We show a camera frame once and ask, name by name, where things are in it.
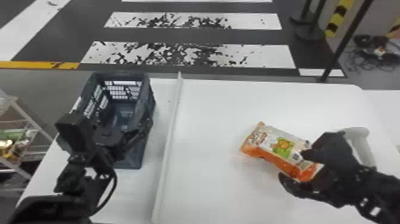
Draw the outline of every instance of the crosswalk marking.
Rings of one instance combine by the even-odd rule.
[[[36,0],[0,29],[0,61],[9,61],[71,0]]]
[[[95,41],[82,63],[295,69],[287,45]]]
[[[124,13],[114,12],[107,28],[213,28],[281,30],[272,13]]]
[[[301,76],[321,76],[325,69],[299,69]],[[329,77],[345,77],[341,69],[333,69]]]

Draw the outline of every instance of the orange snack package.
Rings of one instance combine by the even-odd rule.
[[[240,150],[274,163],[292,178],[310,181],[317,171],[317,163],[303,160],[300,152],[307,150],[307,147],[308,141],[259,122]]]

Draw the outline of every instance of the black floor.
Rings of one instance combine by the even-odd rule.
[[[298,69],[323,69],[332,59],[326,41],[307,43],[295,37],[289,16],[303,0],[272,3],[174,3],[121,2],[120,0],[72,0],[15,57],[14,61],[81,62],[93,41],[144,43],[225,43],[288,45]],[[277,13],[282,30],[224,29],[107,29],[114,11],[174,11],[214,13]],[[132,64],[81,64],[81,70],[135,69],[147,72],[299,76],[297,69],[210,66],[136,66]]]

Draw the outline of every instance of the stanchion post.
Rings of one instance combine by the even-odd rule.
[[[353,22],[351,23],[349,29],[347,30],[347,32],[345,34],[345,36],[343,37],[342,41],[340,42],[339,46],[337,47],[337,50],[336,50],[335,54],[333,55],[332,61],[326,67],[322,76],[317,78],[318,82],[326,82],[330,72],[332,71],[333,66],[335,66],[340,55],[345,50],[347,44],[349,44],[349,41],[351,40],[355,30],[357,29],[358,25],[360,25],[361,21],[363,20],[365,14],[367,13],[367,11],[370,8],[373,1],[374,0],[364,0],[361,8],[358,10],[357,15],[355,16]]]
[[[310,26],[300,26],[296,29],[296,35],[303,41],[322,41],[325,38],[325,33],[318,27],[318,19],[321,16],[322,10],[327,0],[320,0],[317,10]]]
[[[296,11],[290,16],[290,20],[295,24],[309,24],[313,19],[310,13],[310,5],[313,0],[306,0],[301,11]]]

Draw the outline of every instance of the white table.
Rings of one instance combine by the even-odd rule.
[[[378,170],[400,177],[400,155],[359,87],[184,80],[154,222],[370,223],[353,207],[293,197],[273,164],[241,153],[260,120],[311,142],[326,131],[366,127]]]
[[[93,222],[151,223],[176,82],[174,79],[151,79],[157,104],[143,166],[140,170],[116,170],[117,189],[101,212],[90,218]],[[54,141],[20,201],[31,195],[53,193],[57,177],[67,164],[68,155]]]
[[[371,101],[377,117],[400,150],[400,91],[364,91]]]
[[[117,171],[118,187],[94,222],[151,222],[176,81],[151,85],[157,107],[143,168]],[[355,86],[185,80],[176,119],[155,207],[160,224],[367,223],[353,208],[289,195],[272,164],[240,153],[260,120],[310,141],[328,130],[365,126],[379,170],[400,176],[393,144]],[[54,142],[21,198],[50,194],[67,158]]]

